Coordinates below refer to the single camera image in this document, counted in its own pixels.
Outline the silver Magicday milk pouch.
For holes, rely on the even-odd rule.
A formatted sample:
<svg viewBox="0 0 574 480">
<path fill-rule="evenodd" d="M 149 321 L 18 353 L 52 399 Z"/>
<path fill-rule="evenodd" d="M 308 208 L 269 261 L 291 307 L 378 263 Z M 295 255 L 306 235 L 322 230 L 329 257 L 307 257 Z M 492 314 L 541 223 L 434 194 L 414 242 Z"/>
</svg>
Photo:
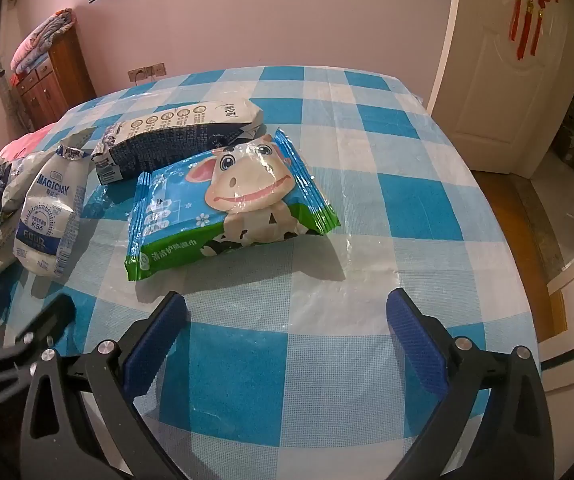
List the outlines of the silver Magicday milk pouch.
<svg viewBox="0 0 574 480">
<path fill-rule="evenodd" d="M 24 196 L 12 252 L 38 276 L 59 278 L 66 270 L 89 173 L 90 154 L 83 146 L 93 132 L 74 132 L 54 146 Z"/>
</svg>

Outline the dark blue white carton bag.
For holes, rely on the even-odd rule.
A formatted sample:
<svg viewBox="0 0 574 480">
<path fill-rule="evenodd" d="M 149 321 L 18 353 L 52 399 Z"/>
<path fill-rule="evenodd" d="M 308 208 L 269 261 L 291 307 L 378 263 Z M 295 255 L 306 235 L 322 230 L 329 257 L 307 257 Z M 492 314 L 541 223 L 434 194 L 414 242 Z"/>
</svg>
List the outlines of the dark blue white carton bag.
<svg viewBox="0 0 574 480">
<path fill-rule="evenodd" d="M 263 122 L 262 108 L 247 99 L 167 108 L 108 127 L 92 161 L 101 184 L 130 180 L 144 171 L 251 140 Z"/>
</svg>

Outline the cow wet wipes pack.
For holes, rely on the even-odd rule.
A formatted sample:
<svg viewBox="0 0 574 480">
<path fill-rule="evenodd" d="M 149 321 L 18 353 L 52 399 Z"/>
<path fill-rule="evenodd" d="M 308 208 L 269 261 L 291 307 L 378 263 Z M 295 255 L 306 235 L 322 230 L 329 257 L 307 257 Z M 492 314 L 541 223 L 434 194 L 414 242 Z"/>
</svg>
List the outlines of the cow wet wipes pack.
<svg viewBox="0 0 574 480">
<path fill-rule="evenodd" d="M 129 281 L 300 235 L 340 220 L 282 131 L 141 174 L 124 260 Z"/>
</svg>

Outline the grey white foil bag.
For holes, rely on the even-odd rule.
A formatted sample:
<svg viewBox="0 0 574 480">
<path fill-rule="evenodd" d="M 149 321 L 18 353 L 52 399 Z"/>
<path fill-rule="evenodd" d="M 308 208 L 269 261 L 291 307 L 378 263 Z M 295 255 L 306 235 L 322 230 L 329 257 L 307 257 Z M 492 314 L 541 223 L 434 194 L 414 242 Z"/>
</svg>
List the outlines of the grey white foil bag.
<svg viewBox="0 0 574 480">
<path fill-rule="evenodd" d="M 51 152 L 35 152 L 14 160 L 10 165 L 10 176 L 6 188 L 2 191 L 0 212 L 0 274 L 16 261 L 12 252 L 14 233 L 18 227 L 26 192 L 50 156 Z"/>
</svg>

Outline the blue white checkered tablecloth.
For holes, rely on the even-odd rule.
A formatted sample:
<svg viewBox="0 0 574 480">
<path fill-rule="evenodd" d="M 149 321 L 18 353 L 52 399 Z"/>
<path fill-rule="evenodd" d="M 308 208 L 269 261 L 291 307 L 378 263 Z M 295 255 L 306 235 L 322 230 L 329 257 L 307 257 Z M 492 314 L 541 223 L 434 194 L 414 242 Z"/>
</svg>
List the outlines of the blue white checkered tablecloth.
<svg viewBox="0 0 574 480">
<path fill-rule="evenodd" d="M 526 293 L 493 211 L 446 135 L 396 78 L 341 68 L 212 70 L 73 107 L 44 140 L 184 104 L 247 98 L 282 130 L 340 224 L 132 282 L 124 258 L 135 185 L 90 178 L 66 274 L 12 266 L 0 347 L 58 294 L 76 317 L 57 349 L 116 339 L 171 290 L 190 323 L 136 408 L 194 479 L 382 479 L 436 399 L 386 320 L 404 289 L 455 336 L 536 347 Z"/>
</svg>

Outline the pink heart bedspread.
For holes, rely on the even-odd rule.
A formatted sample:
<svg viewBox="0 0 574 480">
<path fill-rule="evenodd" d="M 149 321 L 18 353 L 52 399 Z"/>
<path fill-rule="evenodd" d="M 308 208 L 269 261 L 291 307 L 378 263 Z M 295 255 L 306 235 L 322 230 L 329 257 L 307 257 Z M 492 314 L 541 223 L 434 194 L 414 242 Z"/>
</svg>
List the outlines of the pink heart bedspread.
<svg viewBox="0 0 574 480">
<path fill-rule="evenodd" d="M 43 128 L 27 133 L 21 138 L 11 141 L 0 150 L 0 159 L 4 162 L 13 162 L 14 160 L 26 156 L 30 151 L 37 147 L 40 141 L 50 133 L 50 130 L 52 130 L 55 125 L 56 124 L 52 122 Z"/>
</svg>

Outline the brown wooden cabinet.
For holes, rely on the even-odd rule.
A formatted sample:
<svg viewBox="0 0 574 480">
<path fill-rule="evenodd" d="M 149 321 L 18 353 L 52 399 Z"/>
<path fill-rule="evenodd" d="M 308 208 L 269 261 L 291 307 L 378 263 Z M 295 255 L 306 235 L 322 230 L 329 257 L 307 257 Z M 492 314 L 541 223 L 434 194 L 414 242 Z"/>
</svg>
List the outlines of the brown wooden cabinet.
<svg viewBox="0 0 574 480">
<path fill-rule="evenodd" d="M 58 122 L 70 108 L 96 98 L 74 27 L 54 40 L 46 58 L 14 90 L 34 130 Z"/>
</svg>

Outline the white room door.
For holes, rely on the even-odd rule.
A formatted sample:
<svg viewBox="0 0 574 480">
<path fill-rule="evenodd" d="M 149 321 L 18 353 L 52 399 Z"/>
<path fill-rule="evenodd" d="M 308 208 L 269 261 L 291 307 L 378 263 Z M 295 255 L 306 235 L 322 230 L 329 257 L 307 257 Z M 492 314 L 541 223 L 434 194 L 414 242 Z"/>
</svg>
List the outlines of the white room door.
<svg viewBox="0 0 574 480">
<path fill-rule="evenodd" d="M 509 40 L 515 0 L 451 0 L 428 111 L 472 170 L 532 177 L 574 93 L 574 0 L 546 6 L 535 56 Z"/>
</svg>

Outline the folded pink blanket stack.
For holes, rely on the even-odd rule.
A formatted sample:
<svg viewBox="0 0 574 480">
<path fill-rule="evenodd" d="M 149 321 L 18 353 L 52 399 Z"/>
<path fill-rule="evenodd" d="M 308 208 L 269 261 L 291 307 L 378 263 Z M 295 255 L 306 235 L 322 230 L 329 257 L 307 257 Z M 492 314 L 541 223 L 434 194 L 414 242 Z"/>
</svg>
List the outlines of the folded pink blanket stack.
<svg viewBox="0 0 574 480">
<path fill-rule="evenodd" d="M 28 68 L 51 47 L 54 40 L 75 25 L 75 14 L 72 9 L 61 9 L 44 22 L 37 25 L 18 45 L 11 58 L 10 70 L 23 74 Z"/>
</svg>

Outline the wall power socket strip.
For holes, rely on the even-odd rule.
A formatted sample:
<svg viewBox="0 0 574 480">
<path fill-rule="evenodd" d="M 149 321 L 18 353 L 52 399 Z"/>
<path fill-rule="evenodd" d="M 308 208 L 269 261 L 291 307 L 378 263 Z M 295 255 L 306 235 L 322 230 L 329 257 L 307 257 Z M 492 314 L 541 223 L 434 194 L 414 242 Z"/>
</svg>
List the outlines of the wall power socket strip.
<svg viewBox="0 0 574 480">
<path fill-rule="evenodd" d="M 135 68 L 134 70 L 129 70 L 127 72 L 127 77 L 130 82 L 137 84 L 138 81 L 144 79 L 161 78 L 166 75 L 166 68 L 163 63 L 158 63 L 150 66 L 145 66 L 141 68 Z"/>
</svg>

